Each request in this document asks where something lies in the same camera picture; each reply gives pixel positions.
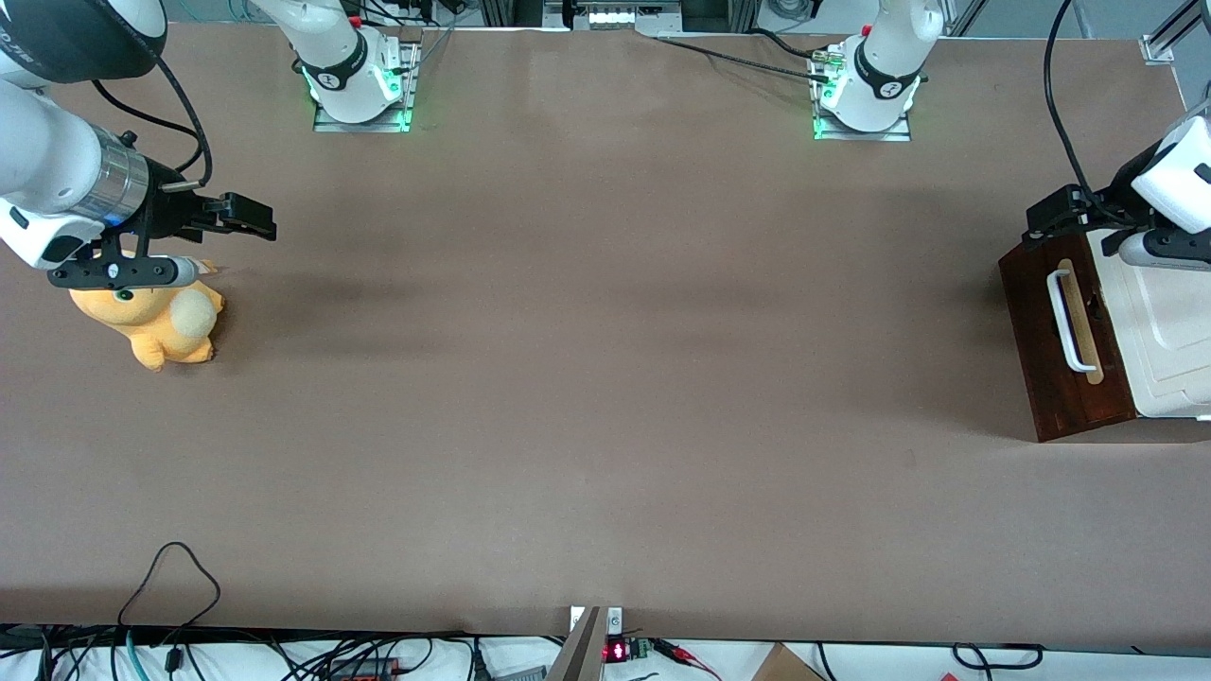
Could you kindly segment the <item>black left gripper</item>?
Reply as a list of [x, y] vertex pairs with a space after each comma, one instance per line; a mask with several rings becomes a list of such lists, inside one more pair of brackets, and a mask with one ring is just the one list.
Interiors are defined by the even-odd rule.
[[1026, 252], [1041, 248], [1056, 238], [1077, 236], [1090, 230], [1141, 230], [1155, 227], [1155, 211], [1146, 199], [1133, 190], [1132, 181], [1144, 172], [1163, 145], [1150, 143], [1117, 170], [1106, 188], [1096, 198], [1102, 208], [1090, 208], [1081, 185], [1061, 185], [1038, 200], [1026, 211], [1027, 228], [1021, 245]]

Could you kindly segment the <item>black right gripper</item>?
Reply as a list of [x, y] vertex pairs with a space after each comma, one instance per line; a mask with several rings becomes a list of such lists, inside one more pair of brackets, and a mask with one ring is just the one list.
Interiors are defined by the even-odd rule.
[[[163, 185], [184, 181], [174, 168], [151, 159], [147, 159], [147, 198], [132, 214], [134, 257], [147, 257], [155, 238], [184, 234], [186, 241], [201, 244], [206, 233], [228, 233], [218, 214], [206, 210], [210, 199], [199, 198], [193, 189], [174, 193], [163, 189]], [[226, 218], [226, 228], [233, 234], [277, 240], [272, 213], [260, 214], [260, 204], [239, 193], [220, 195], [220, 218]]]

